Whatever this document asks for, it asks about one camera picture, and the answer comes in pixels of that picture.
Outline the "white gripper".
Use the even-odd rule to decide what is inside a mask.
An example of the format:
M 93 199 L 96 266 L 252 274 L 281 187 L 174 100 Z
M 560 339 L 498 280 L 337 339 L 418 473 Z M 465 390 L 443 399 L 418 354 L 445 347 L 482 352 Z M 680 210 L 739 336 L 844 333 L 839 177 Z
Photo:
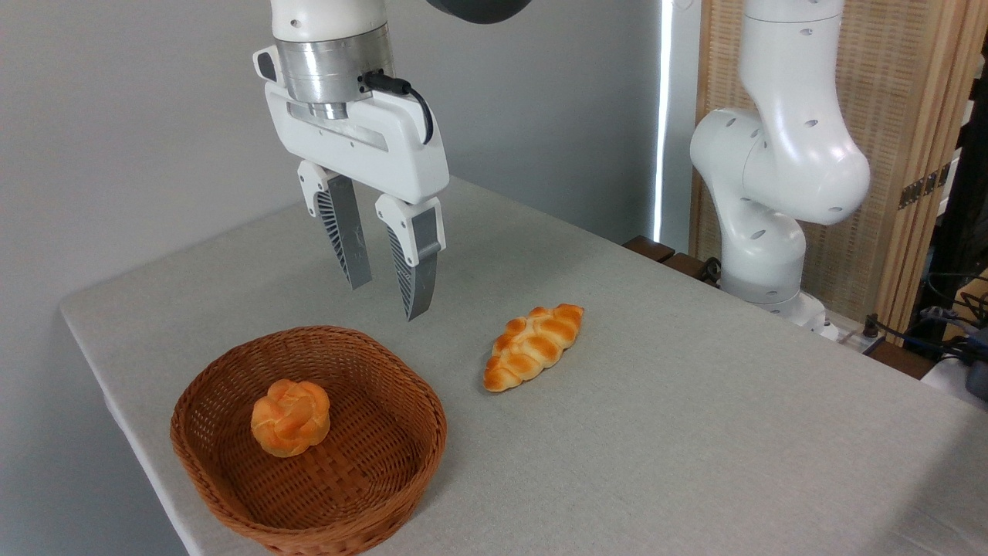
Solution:
M 435 117 L 425 115 L 412 96 L 379 90 L 346 103 L 345 119 L 318 117 L 290 98 L 277 59 L 276 47 L 269 46 L 254 53 L 253 63 L 265 81 L 279 140 L 304 159 L 299 185 L 308 212 L 322 222 L 350 288 L 357 289 L 373 274 L 353 180 L 386 193 L 375 202 L 375 212 L 386 225 L 406 319 L 416 319 L 429 310 L 438 254 L 447 247 L 442 206 L 431 198 L 449 183 Z

